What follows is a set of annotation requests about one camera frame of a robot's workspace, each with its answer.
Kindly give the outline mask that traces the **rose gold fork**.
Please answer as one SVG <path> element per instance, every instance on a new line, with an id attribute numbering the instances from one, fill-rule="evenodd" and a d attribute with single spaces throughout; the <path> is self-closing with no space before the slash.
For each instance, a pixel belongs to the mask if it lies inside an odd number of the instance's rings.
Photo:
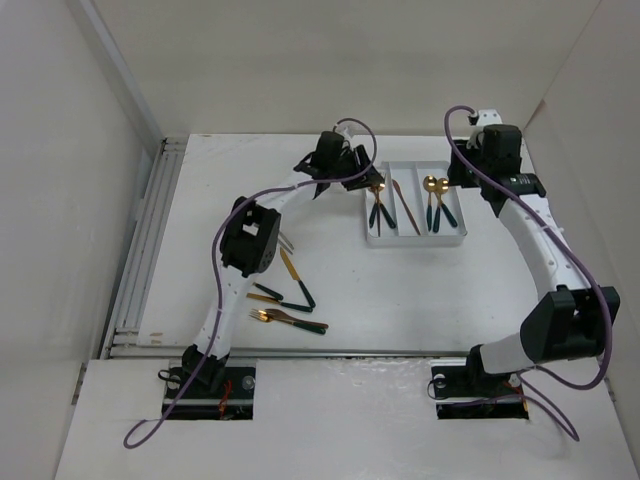
<path id="1" fill-rule="evenodd" d="M 386 217 L 386 210 L 380 198 L 380 193 L 384 188 L 385 185 L 383 183 L 370 188 L 374 195 L 374 204 L 369 215 L 369 227 L 376 226 L 378 234 L 381 234 L 381 219 Z"/>

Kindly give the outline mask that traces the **gold spoon green handle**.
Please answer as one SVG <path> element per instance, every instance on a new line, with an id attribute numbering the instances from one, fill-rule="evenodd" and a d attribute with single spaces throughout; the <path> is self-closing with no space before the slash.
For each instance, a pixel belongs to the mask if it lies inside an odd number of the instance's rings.
<path id="1" fill-rule="evenodd" d="M 444 216 L 448 221 L 449 225 L 452 228 L 457 228 L 459 226 L 458 221 L 451 209 L 448 207 L 446 202 L 444 201 L 444 195 L 449 192 L 449 181 L 446 178 L 439 178 L 437 180 L 436 186 L 436 200 L 441 200 L 441 217 Z"/>
<path id="2" fill-rule="evenodd" d="M 439 231 L 440 231 L 441 204 L 442 204 L 441 200 L 438 200 L 437 204 L 436 204 L 436 209 L 435 209 L 434 219 L 433 219 L 433 225 L 432 225 L 432 232 L 433 233 L 439 233 Z"/>
<path id="3" fill-rule="evenodd" d="M 437 180 L 432 175 L 427 175 L 423 179 L 423 188 L 427 192 L 426 222 L 429 232 L 434 232 L 434 209 L 433 196 L 436 192 Z"/>

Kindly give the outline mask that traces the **rose gold knife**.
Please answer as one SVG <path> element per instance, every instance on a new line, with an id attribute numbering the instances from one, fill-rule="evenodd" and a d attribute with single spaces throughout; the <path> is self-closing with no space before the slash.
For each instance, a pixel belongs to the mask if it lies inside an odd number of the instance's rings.
<path id="1" fill-rule="evenodd" d="M 411 212 L 411 210 L 409 208 L 409 205 L 407 204 L 407 202 L 406 202 L 406 200 L 404 198 L 404 195 L 403 195 L 403 192 L 402 192 L 402 189 L 401 189 L 399 183 L 397 182 L 397 180 L 392 179 L 392 185 L 393 185 L 395 193 L 398 195 L 398 197 L 400 199 L 400 202 L 401 202 L 401 204 L 402 204 L 402 206 L 404 208 L 404 211 L 405 211 L 405 213 L 406 213 L 406 215 L 408 217 L 408 220 L 409 220 L 411 226 L 413 227 L 416 235 L 420 236 L 421 232 L 420 232 L 419 226 L 418 226 L 418 224 L 417 224 L 417 222 L 416 222 L 416 220 L 415 220 L 415 218 L 414 218 L 414 216 L 413 216 L 413 214 L 412 214 L 412 212 Z"/>

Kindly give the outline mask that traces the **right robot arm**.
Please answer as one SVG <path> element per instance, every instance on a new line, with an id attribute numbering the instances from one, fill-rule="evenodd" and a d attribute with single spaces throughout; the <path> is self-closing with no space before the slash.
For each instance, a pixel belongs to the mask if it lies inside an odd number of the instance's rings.
<path id="1" fill-rule="evenodd" d="M 455 141 L 451 154 L 450 185 L 480 190 L 516 242 L 538 296 L 517 333 L 469 353 L 463 381 L 477 394 L 495 387 L 500 375 L 603 356 L 620 306 L 615 288 L 590 281 L 578 266 L 542 182 L 521 170 L 521 146 L 517 127 L 477 124 L 469 139 Z"/>

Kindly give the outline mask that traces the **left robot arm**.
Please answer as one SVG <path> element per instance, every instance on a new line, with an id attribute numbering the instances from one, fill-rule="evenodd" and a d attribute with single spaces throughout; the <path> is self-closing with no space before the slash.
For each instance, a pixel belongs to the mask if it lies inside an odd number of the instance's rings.
<path id="1" fill-rule="evenodd" d="M 273 262 L 283 212 L 316 199 L 334 183 L 347 191 L 379 183 L 375 159 L 344 134 L 324 131 L 315 150 L 279 185 L 235 200 L 212 241 L 216 298 L 181 360 L 187 382 L 198 394 L 213 396 L 223 387 L 238 305 Z"/>

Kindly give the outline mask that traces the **white three-slot cutlery tray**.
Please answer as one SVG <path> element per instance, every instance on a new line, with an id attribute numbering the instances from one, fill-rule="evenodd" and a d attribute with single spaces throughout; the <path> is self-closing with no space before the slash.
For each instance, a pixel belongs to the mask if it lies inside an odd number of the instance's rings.
<path id="1" fill-rule="evenodd" d="M 380 193 L 383 204 L 396 221 L 397 228 L 388 227 L 381 219 L 381 234 L 376 226 L 369 227 L 368 220 L 374 196 L 371 191 L 364 194 L 365 238 L 367 243 L 376 248 L 401 247 L 457 247 L 467 236 L 458 192 L 451 187 L 444 195 L 444 201 L 456 217 L 459 226 L 452 228 L 444 216 L 441 217 L 439 233 L 428 231 L 426 222 L 427 192 L 423 188 L 423 179 L 427 175 L 437 180 L 447 176 L 449 163 L 446 161 L 396 161 L 383 162 L 378 171 L 383 175 L 385 188 Z M 399 183 L 404 198 L 419 226 L 421 235 L 416 235 L 411 226 L 398 195 L 395 193 L 392 179 Z"/>

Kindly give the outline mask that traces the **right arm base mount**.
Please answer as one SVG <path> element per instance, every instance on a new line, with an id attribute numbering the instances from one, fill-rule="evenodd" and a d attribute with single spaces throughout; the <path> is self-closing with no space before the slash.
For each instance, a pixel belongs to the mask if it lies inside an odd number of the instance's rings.
<path id="1" fill-rule="evenodd" d="M 435 362 L 427 393 L 439 420 L 528 420 L 522 385 L 514 374 L 473 379 L 464 365 Z"/>

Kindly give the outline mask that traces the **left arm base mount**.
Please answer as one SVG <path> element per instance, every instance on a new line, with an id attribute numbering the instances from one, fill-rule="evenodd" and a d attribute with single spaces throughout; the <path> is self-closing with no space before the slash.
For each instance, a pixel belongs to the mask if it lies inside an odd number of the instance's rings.
<path id="1" fill-rule="evenodd" d="M 252 420 L 256 363 L 231 360 L 215 390 L 195 380 L 167 416 L 173 421 Z"/>

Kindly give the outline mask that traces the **aluminium rail frame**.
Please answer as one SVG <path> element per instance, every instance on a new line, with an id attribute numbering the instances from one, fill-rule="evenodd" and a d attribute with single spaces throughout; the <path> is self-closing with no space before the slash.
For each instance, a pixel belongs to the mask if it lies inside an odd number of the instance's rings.
<path id="1" fill-rule="evenodd" d="M 186 152 L 186 137 L 168 137 L 155 156 L 144 196 L 135 213 L 135 229 L 116 283 L 98 358 L 119 356 L 137 347 L 137 336 L 173 195 Z"/>

